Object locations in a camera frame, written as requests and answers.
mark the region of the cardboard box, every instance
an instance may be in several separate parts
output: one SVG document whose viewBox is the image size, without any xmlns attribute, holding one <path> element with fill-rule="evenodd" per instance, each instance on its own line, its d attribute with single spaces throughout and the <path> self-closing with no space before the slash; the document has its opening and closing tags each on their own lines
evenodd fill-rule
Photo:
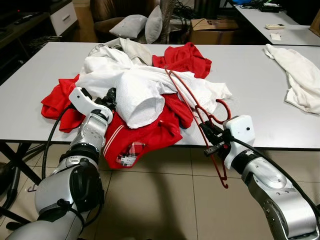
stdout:
<svg viewBox="0 0 320 240">
<path fill-rule="evenodd" d="M 320 9 L 315 16 L 310 28 L 309 28 L 314 34 L 318 35 L 320 37 Z"/>
<path fill-rule="evenodd" d="M 232 19 L 192 19 L 190 42 L 198 45 L 230 45 L 238 24 Z"/>
</svg>

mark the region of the blue object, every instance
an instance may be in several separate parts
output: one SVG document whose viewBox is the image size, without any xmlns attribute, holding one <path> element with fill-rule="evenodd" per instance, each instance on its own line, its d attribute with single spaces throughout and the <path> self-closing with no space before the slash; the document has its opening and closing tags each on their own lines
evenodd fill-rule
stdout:
<svg viewBox="0 0 320 240">
<path fill-rule="evenodd" d="M 233 0 L 234 3 L 238 4 L 238 5 L 242 5 L 242 4 L 248 4 L 251 2 L 251 0 Z"/>
</svg>

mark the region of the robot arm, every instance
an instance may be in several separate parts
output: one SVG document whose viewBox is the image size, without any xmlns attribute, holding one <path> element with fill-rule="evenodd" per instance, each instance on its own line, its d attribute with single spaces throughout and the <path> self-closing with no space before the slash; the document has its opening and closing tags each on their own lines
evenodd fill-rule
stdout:
<svg viewBox="0 0 320 240">
<path fill-rule="evenodd" d="M 241 175 L 250 194 L 262 207 L 275 240 L 320 239 L 314 211 L 293 183 L 267 159 L 230 141 L 236 138 L 249 145 L 254 143 L 255 132 L 250 116 L 241 115 L 224 122 L 224 131 L 216 126 L 201 127 L 214 145 L 205 152 L 206 155 L 218 151 L 221 158 L 225 158 L 225 166 L 234 168 Z"/>
<path fill-rule="evenodd" d="M 38 186 L 35 208 L 39 218 L 18 228 L 8 240 L 77 240 L 90 211 L 98 205 L 102 208 L 98 163 L 113 118 L 115 89 L 93 102 L 85 89 L 76 87 L 69 99 L 86 118 L 57 168 Z"/>
</svg>

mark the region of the black cable wire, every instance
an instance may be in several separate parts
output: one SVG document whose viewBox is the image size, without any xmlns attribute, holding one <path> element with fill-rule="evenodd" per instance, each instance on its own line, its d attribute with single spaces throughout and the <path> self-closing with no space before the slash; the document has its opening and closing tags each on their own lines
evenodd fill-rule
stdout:
<svg viewBox="0 0 320 240">
<path fill-rule="evenodd" d="M 176 16 L 181 21 L 181 31 L 182 33 L 185 33 L 188 31 L 188 23 L 187 21 L 191 19 L 198 19 L 199 16 L 197 12 L 190 6 L 185 6 L 182 2 L 179 0 L 176 0 L 172 16 Z"/>
<path fill-rule="evenodd" d="M 13 180 L 11 183 L 11 186 L 9 187 L 7 193 L 6 193 L 6 200 L 3 204 L 4 209 L 9 209 L 12 204 L 14 203 L 17 195 L 18 195 L 18 185 L 19 185 L 19 179 L 20 179 L 20 169 L 18 167 L 15 167 Z"/>
<path fill-rule="evenodd" d="M 308 195 L 301 189 L 301 187 L 298 185 L 298 183 L 283 169 L 281 168 L 277 163 L 275 163 L 270 157 L 266 156 L 265 154 L 263 154 L 262 152 L 260 152 L 259 150 L 255 149 L 253 146 L 250 146 L 249 144 L 235 138 L 235 137 L 231 137 L 230 141 L 232 142 L 236 142 L 248 149 L 250 149 L 251 151 L 253 151 L 254 153 L 258 154 L 259 156 L 263 157 L 264 159 L 268 160 L 269 163 L 271 163 L 276 169 L 278 169 L 287 179 L 290 180 L 290 182 L 292 183 L 292 185 L 296 188 L 296 190 L 302 195 L 302 197 L 307 201 L 307 203 L 310 205 L 310 207 L 312 208 L 316 218 L 320 217 L 320 209 L 317 208 L 317 206 L 314 204 L 313 201 L 311 201 L 311 199 L 308 197 Z"/>
<path fill-rule="evenodd" d="M 83 226 L 84 228 L 87 227 L 87 226 L 89 226 L 90 224 L 92 224 L 92 223 L 98 218 L 98 216 L 99 216 L 100 213 L 101 213 L 102 207 L 103 207 L 103 204 L 102 204 L 102 203 L 99 203 L 99 209 L 98 209 L 98 211 L 96 212 L 95 216 L 94 216 L 90 221 L 88 221 L 88 222 L 86 222 L 86 223 L 84 224 L 84 226 Z"/>
<path fill-rule="evenodd" d="M 51 142 L 51 139 L 54 135 L 54 132 L 56 130 L 56 127 L 59 123 L 59 121 L 61 120 L 62 116 L 65 114 L 65 112 L 68 110 L 68 109 L 71 109 L 73 108 L 73 105 L 70 104 L 69 106 L 67 106 L 59 115 L 59 117 L 57 118 L 57 120 L 55 121 L 52 129 L 51 129 L 51 132 L 50 132 L 50 135 L 48 137 L 48 140 L 45 144 L 45 150 L 44 150 L 44 153 L 43 153 L 43 158 L 42 158 L 42 168 L 41 168 L 41 178 L 42 179 L 45 179 L 46 178 L 46 165 L 47 165 L 47 155 L 48 155 L 48 150 L 49 150 L 49 146 L 50 146 L 50 142 Z"/>
<path fill-rule="evenodd" d="M 81 234 L 81 233 L 83 232 L 84 228 L 85 228 L 85 227 L 84 227 L 84 226 L 85 226 L 85 219 L 84 219 L 84 217 L 81 215 L 80 212 L 78 212 L 77 210 L 75 210 L 75 209 L 72 208 L 74 202 L 73 202 L 73 203 L 70 203 L 69 201 L 66 201 L 66 200 L 64 200 L 63 198 L 60 198 L 60 199 L 56 202 L 56 204 L 60 207 L 60 208 L 56 208 L 56 210 L 62 209 L 62 210 L 66 210 L 66 211 L 73 212 L 73 213 L 80 219 L 81 225 L 82 225 L 81 232 L 80 232 L 80 234 Z"/>
</svg>

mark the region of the white cabinet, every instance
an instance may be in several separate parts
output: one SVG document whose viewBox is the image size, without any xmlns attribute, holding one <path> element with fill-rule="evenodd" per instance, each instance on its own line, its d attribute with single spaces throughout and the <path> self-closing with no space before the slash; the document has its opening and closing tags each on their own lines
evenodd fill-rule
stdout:
<svg viewBox="0 0 320 240">
<path fill-rule="evenodd" d="M 60 36 L 77 21 L 74 4 L 72 2 L 68 3 L 63 8 L 53 13 L 50 18 L 56 35 Z"/>
</svg>

